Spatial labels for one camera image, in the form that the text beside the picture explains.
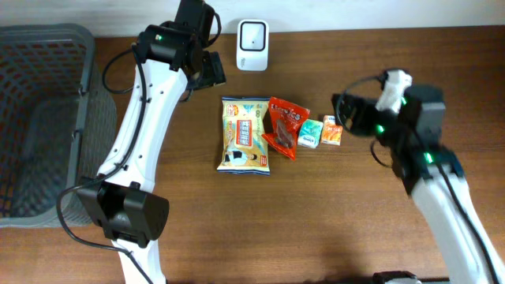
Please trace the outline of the cream snack bag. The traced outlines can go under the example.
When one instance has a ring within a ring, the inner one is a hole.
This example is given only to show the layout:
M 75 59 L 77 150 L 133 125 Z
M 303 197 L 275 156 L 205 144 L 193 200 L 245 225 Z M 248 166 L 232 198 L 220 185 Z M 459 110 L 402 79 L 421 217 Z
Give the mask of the cream snack bag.
M 217 171 L 270 175 L 268 144 L 263 138 L 268 97 L 222 97 L 223 154 Z

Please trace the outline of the red jerky bag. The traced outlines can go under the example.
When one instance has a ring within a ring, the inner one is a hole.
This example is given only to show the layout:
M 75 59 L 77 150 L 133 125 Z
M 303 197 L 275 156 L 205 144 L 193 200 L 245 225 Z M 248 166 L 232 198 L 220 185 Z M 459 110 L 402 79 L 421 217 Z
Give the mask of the red jerky bag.
M 262 137 L 277 152 L 296 159 L 298 131 L 309 118 L 310 110 L 284 99 L 271 97 L 268 104 L 273 132 Z

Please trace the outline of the green tissue pack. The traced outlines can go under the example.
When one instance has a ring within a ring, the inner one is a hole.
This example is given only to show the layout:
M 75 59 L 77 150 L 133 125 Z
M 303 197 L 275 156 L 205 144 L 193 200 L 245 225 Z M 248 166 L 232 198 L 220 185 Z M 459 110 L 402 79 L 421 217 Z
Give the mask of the green tissue pack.
M 301 126 L 297 144 L 307 148 L 316 148 L 320 142 L 323 126 L 321 121 L 306 120 Z

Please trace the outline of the orange tissue pack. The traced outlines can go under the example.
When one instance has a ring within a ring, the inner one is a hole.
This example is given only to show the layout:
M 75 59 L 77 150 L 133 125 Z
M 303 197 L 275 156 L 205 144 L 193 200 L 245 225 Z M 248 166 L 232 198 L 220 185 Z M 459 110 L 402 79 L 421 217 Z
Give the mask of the orange tissue pack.
M 335 116 L 325 115 L 320 142 L 339 146 L 341 144 L 343 127 L 335 121 Z

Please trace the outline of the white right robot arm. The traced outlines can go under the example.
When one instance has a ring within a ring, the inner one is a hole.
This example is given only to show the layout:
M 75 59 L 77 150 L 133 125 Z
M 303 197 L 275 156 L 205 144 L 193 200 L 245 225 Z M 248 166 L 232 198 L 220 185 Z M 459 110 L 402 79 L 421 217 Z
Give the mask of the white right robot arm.
M 415 84 L 402 93 L 397 114 L 377 110 L 374 99 L 345 92 L 332 104 L 349 133 L 373 136 L 391 153 L 391 169 L 428 223 L 452 283 L 502 283 L 504 263 L 469 194 L 456 154 L 440 142 L 446 106 L 443 92 Z

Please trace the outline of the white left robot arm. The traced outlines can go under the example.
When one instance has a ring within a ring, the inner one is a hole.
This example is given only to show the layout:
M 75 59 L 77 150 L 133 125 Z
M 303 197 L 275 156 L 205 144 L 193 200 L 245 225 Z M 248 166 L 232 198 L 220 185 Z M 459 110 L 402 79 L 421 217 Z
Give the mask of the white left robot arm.
M 153 193 L 161 146 L 175 107 L 195 91 L 226 81 L 204 1 L 182 0 L 176 17 L 149 25 L 132 45 L 135 81 L 118 136 L 94 178 L 76 190 L 94 225 L 119 254 L 127 283 L 164 283 L 158 239 L 170 203 Z

